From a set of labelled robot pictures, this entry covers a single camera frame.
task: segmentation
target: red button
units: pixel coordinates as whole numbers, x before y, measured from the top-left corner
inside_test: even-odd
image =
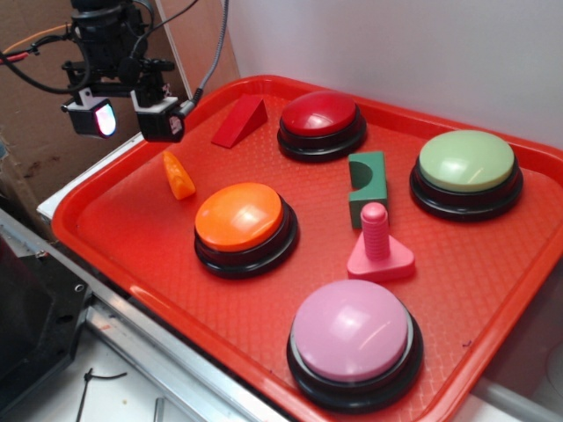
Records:
[[[294,135],[332,135],[350,125],[355,118],[356,105],[346,94],[318,91],[305,94],[281,112],[281,121]]]

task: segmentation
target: tray rim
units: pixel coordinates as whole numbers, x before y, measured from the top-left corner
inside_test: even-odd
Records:
[[[296,81],[283,76],[250,76],[227,84],[223,88],[204,97],[200,105],[186,119],[186,127],[189,130],[190,127],[200,125],[204,120],[213,115],[208,110],[215,110],[216,107],[222,108],[248,91],[253,93],[256,90],[260,90],[260,93],[265,95],[277,92],[280,94],[278,97],[289,99],[284,97],[282,89],[282,87],[289,84],[294,93],[291,96],[292,98],[296,92],[304,94],[310,91],[326,89],[322,86]],[[522,168],[542,173],[556,181],[560,186],[563,186],[563,170],[561,170],[563,169],[563,151],[552,146],[381,103],[368,98],[355,95],[352,97],[362,109],[362,112],[367,114],[366,120],[370,121],[372,113],[377,113],[378,115],[386,114],[390,118],[385,121],[386,124],[378,126],[387,127],[402,133],[410,133],[417,136],[423,133],[430,139],[449,130],[475,129],[485,130],[498,135],[512,146]],[[135,277],[127,269],[120,268],[115,263],[107,263],[100,256],[99,251],[75,238],[73,236],[72,223],[88,206],[88,203],[98,196],[98,193],[104,192],[107,189],[105,181],[111,180],[112,186],[119,183],[128,174],[148,159],[168,148],[168,146],[170,146],[170,143],[167,142],[140,142],[130,151],[76,186],[61,201],[53,217],[52,228],[55,236],[61,242],[69,246],[78,255],[89,257],[87,259],[88,262],[97,267],[110,279],[119,276],[129,286],[135,284]],[[422,412],[417,420],[447,420],[453,415],[457,407],[463,402],[465,396],[470,392],[471,387],[480,378],[486,365],[493,358],[494,353],[496,353],[504,339],[511,332],[520,315],[525,311],[529,302],[543,285],[552,268],[559,260],[562,251],[563,224],[560,224],[552,233],[551,239],[538,251],[533,264],[515,283],[515,287],[508,294],[504,303],[497,309],[491,321],[475,340],[475,342],[479,342],[479,348],[469,348],[446,380],[446,383],[439,390],[440,394],[436,394],[435,398],[428,404],[426,410]],[[209,353],[209,350],[213,350],[214,352],[211,354],[215,359],[234,370],[254,388],[269,396],[277,405],[289,413],[299,418],[303,418],[303,415],[307,415],[310,418],[303,420],[333,420],[324,411],[311,411],[310,402],[301,397],[301,395],[296,394],[289,386],[283,385],[282,382],[272,381],[271,375],[260,365],[248,365],[248,357],[243,356],[231,344],[224,340],[222,341],[214,333],[209,332],[205,325],[199,323],[191,315],[182,313],[181,309],[174,309],[173,315],[171,315],[171,308],[166,307],[162,300],[152,293],[144,295],[143,292],[136,292],[135,295],[140,296],[137,298],[157,312],[158,315],[162,315],[162,312],[165,312],[169,317],[187,319],[190,323],[190,330],[188,330],[189,335],[183,332],[184,335],[201,346],[206,352]]]

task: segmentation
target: orange button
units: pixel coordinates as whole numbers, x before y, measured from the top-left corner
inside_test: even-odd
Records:
[[[240,183],[225,187],[201,204],[195,230],[209,248],[239,252],[268,240],[282,219],[282,200],[274,189]]]

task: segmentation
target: white wall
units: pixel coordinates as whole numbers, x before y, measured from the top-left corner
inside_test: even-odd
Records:
[[[563,149],[560,0],[234,0],[241,76],[275,74]]]

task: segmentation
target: metal frame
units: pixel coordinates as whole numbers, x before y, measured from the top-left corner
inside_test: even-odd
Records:
[[[92,291],[86,324],[195,421],[287,421],[276,409],[0,209],[0,236],[19,256],[49,254]]]

